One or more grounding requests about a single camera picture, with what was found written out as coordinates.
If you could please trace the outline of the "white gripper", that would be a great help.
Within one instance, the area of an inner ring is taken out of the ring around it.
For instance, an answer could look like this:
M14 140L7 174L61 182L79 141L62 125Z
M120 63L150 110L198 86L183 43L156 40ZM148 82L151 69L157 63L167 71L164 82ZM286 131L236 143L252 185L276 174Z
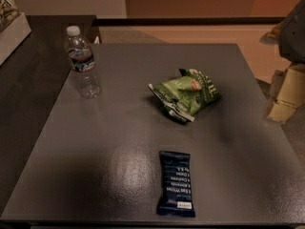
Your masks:
M285 123L305 102L305 0L300 0L283 22L267 31L261 41L277 44L281 57L292 63L276 70L270 87L266 118Z

